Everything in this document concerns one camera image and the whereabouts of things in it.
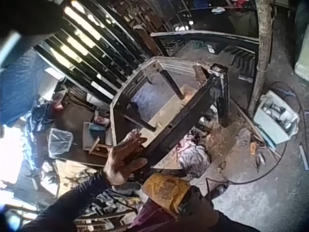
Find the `black sleeve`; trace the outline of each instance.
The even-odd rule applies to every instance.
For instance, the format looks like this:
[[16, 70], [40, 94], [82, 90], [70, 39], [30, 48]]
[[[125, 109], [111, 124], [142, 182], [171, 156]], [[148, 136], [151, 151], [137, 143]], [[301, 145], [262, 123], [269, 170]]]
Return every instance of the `black sleeve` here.
[[59, 199], [41, 212], [37, 218], [26, 224], [21, 231], [51, 230], [72, 226], [94, 199], [108, 187], [102, 170], [96, 172], [89, 180], [63, 194]]
[[226, 231], [234, 231], [234, 232], [260, 232], [259, 230], [241, 224], [239, 222], [232, 221], [223, 213], [219, 212], [219, 220], [217, 224], [211, 228], [209, 228], [211, 232], [226, 232]]

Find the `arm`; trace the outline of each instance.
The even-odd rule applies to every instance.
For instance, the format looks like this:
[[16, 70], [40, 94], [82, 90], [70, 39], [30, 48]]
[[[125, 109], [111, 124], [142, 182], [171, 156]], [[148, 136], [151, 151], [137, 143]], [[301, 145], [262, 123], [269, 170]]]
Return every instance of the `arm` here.
[[131, 132], [124, 141], [110, 150], [104, 169], [62, 195], [35, 220], [25, 225], [22, 231], [51, 230], [55, 227], [65, 228], [68, 231], [69, 227], [74, 227], [73, 221], [100, 193], [111, 185], [125, 183], [133, 171], [146, 165], [145, 158], [133, 160], [129, 164], [124, 163], [127, 156], [137, 155], [140, 152], [141, 144], [145, 141], [146, 139], [140, 138], [139, 133]]

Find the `person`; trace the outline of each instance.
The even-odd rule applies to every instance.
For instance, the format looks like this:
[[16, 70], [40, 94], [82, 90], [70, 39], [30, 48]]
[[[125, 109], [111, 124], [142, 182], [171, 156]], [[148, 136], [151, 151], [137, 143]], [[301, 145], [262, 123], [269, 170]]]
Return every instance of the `person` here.
[[[124, 184], [129, 175], [147, 164], [146, 158], [134, 159], [126, 164], [128, 156], [138, 156], [142, 144], [147, 139], [140, 133], [130, 133], [120, 144], [113, 147], [103, 169], [96, 172], [88, 181], [71, 189], [42, 211], [35, 220], [20, 229], [21, 232], [77, 231], [74, 220], [106, 188]], [[231, 221], [224, 214], [213, 209], [203, 198], [190, 216], [177, 220], [150, 199], [144, 204], [128, 232], [167, 232], [167, 231], [214, 231], [214, 232], [258, 232], [258, 230]]]

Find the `gloved hand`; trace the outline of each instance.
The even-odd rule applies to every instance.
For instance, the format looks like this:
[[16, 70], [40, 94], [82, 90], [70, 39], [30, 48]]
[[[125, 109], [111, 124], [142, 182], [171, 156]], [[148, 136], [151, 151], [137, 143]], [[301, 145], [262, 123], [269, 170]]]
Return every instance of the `gloved hand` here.
[[103, 169], [110, 185], [118, 186], [124, 184], [133, 171], [147, 164], [146, 158], [134, 159], [129, 164], [124, 162], [126, 157], [138, 157], [139, 153], [142, 151], [143, 146], [141, 144], [145, 143], [147, 139], [141, 138], [140, 136], [140, 133], [133, 130], [123, 141], [110, 150]]

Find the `workshop floor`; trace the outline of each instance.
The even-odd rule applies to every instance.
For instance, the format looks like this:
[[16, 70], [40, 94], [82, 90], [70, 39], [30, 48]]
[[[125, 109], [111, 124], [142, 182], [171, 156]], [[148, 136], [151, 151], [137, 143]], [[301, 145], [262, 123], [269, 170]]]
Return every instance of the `workshop floor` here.
[[[273, 53], [267, 72], [265, 92], [268, 91], [270, 83], [285, 82], [298, 94], [303, 108], [309, 109], [309, 83], [295, 75], [291, 65], [294, 49], [289, 39], [293, 35], [291, 32], [293, 29], [287, 28], [291, 23], [293, 23], [292, 20], [287, 20], [286, 15], [278, 16], [274, 22]], [[194, 49], [193, 43], [187, 44], [177, 54], [177, 57], [219, 62], [226, 66], [231, 59], [228, 54], [216, 56], [209, 54], [205, 48]], [[251, 85], [238, 81], [237, 70], [233, 67], [229, 67], [229, 77], [231, 97], [246, 108]], [[194, 80], [188, 80], [181, 75], [173, 76], [173, 78], [179, 86], [188, 84], [197, 88]], [[134, 98], [138, 103], [141, 116], [145, 120], [151, 119], [173, 94], [162, 78], [153, 79], [153, 82], [153, 85], [147, 83], [145, 88], [139, 91]], [[298, 111], [298, 105], [293, 98], [286, 98], [286, 101], [295, 111]], [[256, 227], [263, 232], [301, 231], [301, 226], [309, 219], [309, 172], [304, 170], [298, 148], [300, 143], [305, 145], [304, 135], [303, 118], [301, 117], [299, 132], [289, 141], [278, 167], [257, 182], [229, 186], [222, 196], [214, 200], [215, 208], [232, 220]], [[225, 161], [227, 177], [234, 182], [255, 179], [275, 164], [270, 156], [266, 156], [266, 165], [257, 174], [248, 153], [237, 149], [232, 150]], [[196, 181], [199, 187], [205, 191], [204, 182], [204, 178], [200, 182]]]

